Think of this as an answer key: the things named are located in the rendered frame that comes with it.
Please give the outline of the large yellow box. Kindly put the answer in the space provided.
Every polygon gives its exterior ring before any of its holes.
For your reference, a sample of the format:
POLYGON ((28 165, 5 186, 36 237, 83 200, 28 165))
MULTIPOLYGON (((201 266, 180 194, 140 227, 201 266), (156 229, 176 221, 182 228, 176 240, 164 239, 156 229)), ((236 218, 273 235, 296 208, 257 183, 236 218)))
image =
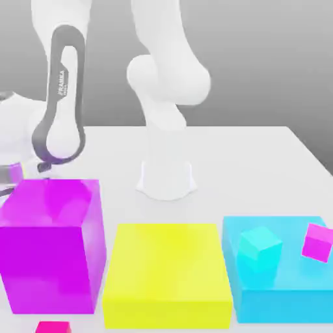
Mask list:
POLYGON ((216 224, 119 224, 102 296, 105 328, 230 327, 216 224))

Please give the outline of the small cyan cube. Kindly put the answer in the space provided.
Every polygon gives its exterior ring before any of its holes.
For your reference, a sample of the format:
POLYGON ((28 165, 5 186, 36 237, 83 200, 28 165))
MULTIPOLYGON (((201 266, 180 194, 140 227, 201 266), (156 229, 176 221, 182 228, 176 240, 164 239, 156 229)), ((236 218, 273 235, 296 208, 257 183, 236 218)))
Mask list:
POLYGON ((282 247, 283 241, 265 226, 241 232, 237 268, 245 285, 264 289, 274 284, 282 247))

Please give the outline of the large magenta box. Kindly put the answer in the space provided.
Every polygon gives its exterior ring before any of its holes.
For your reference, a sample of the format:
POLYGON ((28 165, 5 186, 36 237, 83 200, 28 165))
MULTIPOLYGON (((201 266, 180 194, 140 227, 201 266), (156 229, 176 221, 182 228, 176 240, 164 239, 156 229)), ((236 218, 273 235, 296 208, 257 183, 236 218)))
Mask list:
POLYGON ((98 180, 23 180, 0 207, 0 277, 15 314, 92 314, 107 257, 98 180))

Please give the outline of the small pink cube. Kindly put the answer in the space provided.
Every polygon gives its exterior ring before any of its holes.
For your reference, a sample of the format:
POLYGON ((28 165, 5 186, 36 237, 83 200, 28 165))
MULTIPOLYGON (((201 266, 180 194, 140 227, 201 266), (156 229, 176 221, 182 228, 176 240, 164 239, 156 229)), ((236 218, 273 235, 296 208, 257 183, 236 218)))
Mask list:
POLYGON ((72 333, 68 321, 40 321, 35 333, 72 333))

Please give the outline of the small magenta cube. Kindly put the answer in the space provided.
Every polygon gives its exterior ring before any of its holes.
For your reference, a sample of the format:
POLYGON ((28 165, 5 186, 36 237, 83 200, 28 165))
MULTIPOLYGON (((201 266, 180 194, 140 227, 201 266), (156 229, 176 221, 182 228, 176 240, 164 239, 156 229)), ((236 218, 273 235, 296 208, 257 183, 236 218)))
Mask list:
POLYGON ((333 247, 333 229, 309 223, 301 254, 323 263, 328 263, 333 247))

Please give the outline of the large cyan box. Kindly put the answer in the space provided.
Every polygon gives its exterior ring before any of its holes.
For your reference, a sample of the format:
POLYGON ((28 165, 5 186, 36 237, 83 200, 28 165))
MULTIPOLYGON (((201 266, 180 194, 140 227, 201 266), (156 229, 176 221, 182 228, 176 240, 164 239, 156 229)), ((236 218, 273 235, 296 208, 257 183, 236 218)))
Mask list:
POLYGON ((222 251, 236 317, 240 323, 333 323, 333 249, 328 263, 301 254, 309 223, 326 226, 318 216, 226 216, 222 251), (237 268, 241 232, 265 226, 283 241, 274 284, 245 285, 237 268))

